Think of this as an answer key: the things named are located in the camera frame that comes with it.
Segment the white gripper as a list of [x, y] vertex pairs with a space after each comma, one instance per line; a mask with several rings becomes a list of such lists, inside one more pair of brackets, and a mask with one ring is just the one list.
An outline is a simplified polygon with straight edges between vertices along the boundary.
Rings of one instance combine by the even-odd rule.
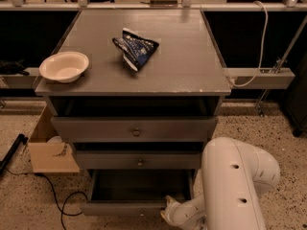
[[166, 208], [160, 212], [162, 218], [171, 226], [178, 228], [205, 228], [206, 214], [204, 196], [180, 203], [171, 196], [166, 196]]

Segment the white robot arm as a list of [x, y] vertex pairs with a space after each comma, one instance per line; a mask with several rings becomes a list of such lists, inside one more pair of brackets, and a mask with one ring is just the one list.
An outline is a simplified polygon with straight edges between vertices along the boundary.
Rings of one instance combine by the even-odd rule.
[[203, 193], [184, 203], [167, 196], [161, 216], [181, 230], [267, 230], [258, 197], [279, 179], [278, 162], [267, 151], [215, 138], [202, 153]]

